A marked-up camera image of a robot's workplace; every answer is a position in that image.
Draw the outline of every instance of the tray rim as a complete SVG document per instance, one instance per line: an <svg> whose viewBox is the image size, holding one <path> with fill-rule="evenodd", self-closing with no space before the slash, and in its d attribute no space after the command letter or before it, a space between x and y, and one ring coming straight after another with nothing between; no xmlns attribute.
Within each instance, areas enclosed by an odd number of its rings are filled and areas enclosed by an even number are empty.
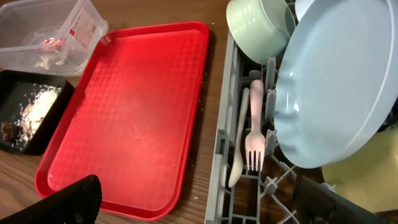
<svg viewBox="0 0 398 224"><path fill-rule="evenodd" d="M111 203L111 202L106 202L102 201L101 203L101 210L104 212L108 213L113 213L116 215L122 215L125 217L129 218L134 218L138 220L144 220L144 221L156 221L161 219L162 217L166 216L176 205L181 189L182 189L182 183L183 183L183 177L185 173L185 166L187 163L187 157L188 157L188 152L189 152L189 147L190 147L190 140L191 140L191 135L192 135L192 130L193 130L193 124L195 121L195 115L196 115L196 110L197 110L197 104L198 104L198 97L200 93L200 85L201 85L201 78L203 75L204 67L205 67L205 60L206 60L206 55L207 55L207 50L208 50L208 42L209 42L209 37L210 37L210 30L208 26L200 21L187 21L187 22L178 22L178 23L171 23L171 24L161 24L161 25L155 25L155 26L145 26L145 27L135 27L135 28L129 28L129 29L121 29L121 30L116 30L112 31L108 34L106 34L104 37L102 37L99 42L97 43L97 46L95 47L92 56L90 57L87 66L85 68L85 71L83 72L83 75L81 76L81 79L75 89L75 92L65 110L65 113L63 114L57 129L54 132L54 135L47 146L47 150L45 151L42 159L40 160L40 164L36 170L35 173L35 179L34 179L34 185L36 192L41 196L41 197L48 197L52 194L54 194L56 191L52 190L51 187L49 186L48 183L48 174L49 174L49 168L52 164L52 161L55 157L55 155L58 152L58 147L63 141L63 137L66 134L67 130L69 129L69 125L71 123L72 118L75 115L75 110L76 108L79 107L80 103L82 102L82 99L84 99L84 92L90 82L90 78L96 68L98 59L101 58L101 52L102 50L114 39L117 38L123 38L123 37L129 37L129 36L135 36L135 35L146 35L146 34L158 34L158 33L163 33L163 32L178 32L178 31L184 31L184 30L197 30L203 35L203 47L202 51L203 53L201 54L200 57L200 63L199 63L199 70L198 70L198 80L196 83L196 87L194 89L194 97L193 97L193 102L192 102L192 107L191 111L189 114L189 120L187 124L187 132L185 134L185 139L183 142L183 149L182 149L182 155L181 155L181 164L179 167L178 175L177 175L177 181L176 181L176 188L175 192L172 196L172 199L164 208L161 208L156 211L149 211L149 210L143 210L140 208L133 208L129 207L126 205L120 205L116 203ZM110 207L112 206L117 206L118 208L121 209L112 209ZM136 213L132 212L127 212L126 210L133 209L136 211ZM145 213L145 216L139 216L138 214Z"/></svg>

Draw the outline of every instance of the plastic container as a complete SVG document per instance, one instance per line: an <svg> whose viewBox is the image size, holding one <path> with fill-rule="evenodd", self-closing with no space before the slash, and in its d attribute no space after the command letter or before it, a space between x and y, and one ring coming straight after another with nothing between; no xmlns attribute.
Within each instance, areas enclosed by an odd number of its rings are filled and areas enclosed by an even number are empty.
<svg viewBox="0 0 398 224"><path fill-rule="evenodd" d="M104 211L158 220L180 196L210 30L117 30L96 46L35 176L41 196L95 174Z"/></svg>
<svg viewBox="0 0 398 224"><path fill-rule="evenodd" d="M13 124L21 118L21 107L26 108L29 101L42 88L50 85L61 88L61 92L44 117L33 138L27 143L2 140L0 131L0 149L16 154L41 154L49 144L52 134L61 120L62 114L72 97L74 87L64 77L5 70L0 72L0 123Z"/></svg>
<svg viewBox="0 0 398 224"><path fill-rule="evenodd" d="M79 75L108 24L89 0L27 0L0 8L0 67Z"/></svg>

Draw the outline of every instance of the black tray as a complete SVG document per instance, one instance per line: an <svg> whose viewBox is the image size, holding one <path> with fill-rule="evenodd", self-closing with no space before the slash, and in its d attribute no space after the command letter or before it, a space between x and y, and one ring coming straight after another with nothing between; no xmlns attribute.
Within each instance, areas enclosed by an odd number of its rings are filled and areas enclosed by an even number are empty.
<svg viewBox="0 0 398 224"><path fill-rule="evenodd" d="M25 108L29 104L29 100L33 102L34 93L38 93L44 88L40 87L41 85L60 87L61 92L58 98L46 114L32 140L27 144L24 141L14 143L3 141L0 131L1 150L16 154L43 153L75 88L63 77L10 70L0 72L0 124L2 122L14 124L20 119L21 107Z"/></svg>

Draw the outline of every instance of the fork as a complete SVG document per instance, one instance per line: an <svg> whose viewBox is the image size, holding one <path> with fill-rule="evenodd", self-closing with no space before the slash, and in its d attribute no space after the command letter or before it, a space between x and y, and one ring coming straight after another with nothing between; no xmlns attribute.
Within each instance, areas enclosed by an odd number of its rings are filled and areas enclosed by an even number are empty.
<svg viewBox="0 0 398 224"><path fill-rule="evenodd" d="M264 84L260 80L254 80L250 84L250 109L251 109L251 132L246 136L246 162L248 170L253 170L260 167L264 163L264 153L266 151L266 138L261 133L261 110L262 110L262 96L264 94Z"/></svg>

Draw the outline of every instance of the label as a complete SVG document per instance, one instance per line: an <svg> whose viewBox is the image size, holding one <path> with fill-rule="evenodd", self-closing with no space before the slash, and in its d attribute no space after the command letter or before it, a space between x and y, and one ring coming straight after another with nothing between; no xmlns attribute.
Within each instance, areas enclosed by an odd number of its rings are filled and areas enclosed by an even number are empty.
<svg viewBox="0 0 398 224"><path fill-rule="evenodd" d="M70 35L72 35L81 46L85 49L88 48L95 32L96 26L87 14L87 12L82 9L80 15L76 18L76 21L72 28L69 30Z"/></svg>

